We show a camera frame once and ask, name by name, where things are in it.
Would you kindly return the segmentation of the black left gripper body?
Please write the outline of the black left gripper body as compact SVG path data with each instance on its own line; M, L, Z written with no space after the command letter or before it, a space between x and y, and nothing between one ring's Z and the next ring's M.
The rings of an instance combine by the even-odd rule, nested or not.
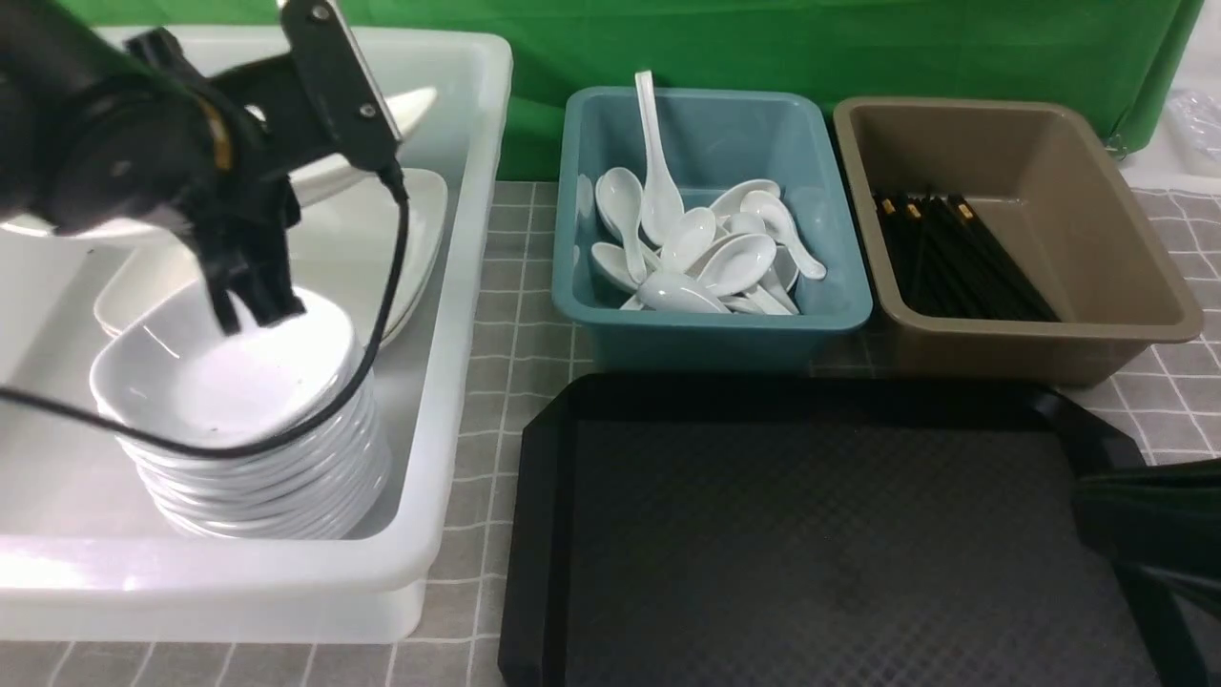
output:
M286 234L300 221L289 174L306 160L306 94L293 59L206 77L165 28L125 52L167 82L160 223L197 257L219 329L241 331L239 305L263 327L299 316Z

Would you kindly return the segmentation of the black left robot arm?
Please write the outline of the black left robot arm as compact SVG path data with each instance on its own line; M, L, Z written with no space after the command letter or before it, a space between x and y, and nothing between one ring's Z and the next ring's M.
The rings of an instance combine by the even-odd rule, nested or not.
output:
M197 257L219 329L237 304L271 327L304 314L286 229L300 217L261 127L148 31L118 51L56 1L2 4L2 218L56 238L131 220Z

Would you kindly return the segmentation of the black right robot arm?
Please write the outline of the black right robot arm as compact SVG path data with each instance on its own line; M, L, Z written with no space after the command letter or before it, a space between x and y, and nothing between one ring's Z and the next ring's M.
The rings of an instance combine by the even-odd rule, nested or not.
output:
M1071 506L1081 544L1116 574L1160 685L1219 685L1179 606L1219 617L1219 458L1082 472Z

